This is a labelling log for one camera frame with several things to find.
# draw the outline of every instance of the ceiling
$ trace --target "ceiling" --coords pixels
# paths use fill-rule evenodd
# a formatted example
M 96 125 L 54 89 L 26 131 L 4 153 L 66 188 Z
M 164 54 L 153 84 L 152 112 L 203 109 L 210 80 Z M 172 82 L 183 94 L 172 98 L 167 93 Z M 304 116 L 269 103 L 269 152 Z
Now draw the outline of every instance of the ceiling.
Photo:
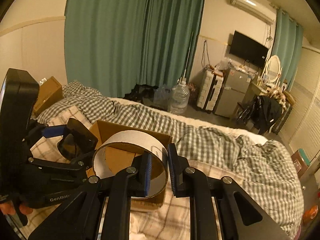
M 304 27 L 304 36 L 316 47 L 320 47 L 320 23 L 305 0 L 268 0 L 287 11 L 291 18 Z

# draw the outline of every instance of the air conditioner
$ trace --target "air conditioner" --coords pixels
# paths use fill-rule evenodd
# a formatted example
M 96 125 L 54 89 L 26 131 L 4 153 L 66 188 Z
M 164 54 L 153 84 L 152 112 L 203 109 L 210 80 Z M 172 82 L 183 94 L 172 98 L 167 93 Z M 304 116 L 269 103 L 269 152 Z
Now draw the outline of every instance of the air conditioner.
M 231 0 L 231 4 L 253 14 L 268 24 L 276 20 L 276 13 L 254 0 Z

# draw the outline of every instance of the human hand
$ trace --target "human hand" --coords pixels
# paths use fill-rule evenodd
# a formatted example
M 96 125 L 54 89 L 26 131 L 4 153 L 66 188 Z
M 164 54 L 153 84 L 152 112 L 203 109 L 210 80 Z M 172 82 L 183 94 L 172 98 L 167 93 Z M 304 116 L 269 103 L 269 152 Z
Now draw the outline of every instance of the human hand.
M 16 213 L 12 201 L 0 204 L 0 209 L 4 215 L 14 215 Z M 24 215 L 32 213 L 33 209 L 27 207 L 24 203 L 19 206 L 20 212 Z

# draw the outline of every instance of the suitcase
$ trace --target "suitcase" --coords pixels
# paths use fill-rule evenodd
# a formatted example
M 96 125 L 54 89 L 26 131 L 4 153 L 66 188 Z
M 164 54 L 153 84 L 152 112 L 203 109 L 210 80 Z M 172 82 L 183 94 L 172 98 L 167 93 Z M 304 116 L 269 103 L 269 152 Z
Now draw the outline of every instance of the suitcase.
M 204 72 L 202 85 L 197 100 L 197 106 L 208 111 L 213 110 L 216 104 L 223 82 L 223 73 L 221 71 L 207 70 Z

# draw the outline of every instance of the wall-mounted tv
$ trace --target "wall-mounted tv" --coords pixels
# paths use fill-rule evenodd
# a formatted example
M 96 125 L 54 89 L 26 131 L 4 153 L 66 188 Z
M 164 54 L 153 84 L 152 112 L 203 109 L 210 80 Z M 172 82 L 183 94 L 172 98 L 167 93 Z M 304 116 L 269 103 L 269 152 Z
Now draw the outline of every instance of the wall-mounted tv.
M 268 48 L 248 36 L 235 31 L 230 47 L 230 54 L 243 58 L 245 61 L 264 67 L 267 58 Z

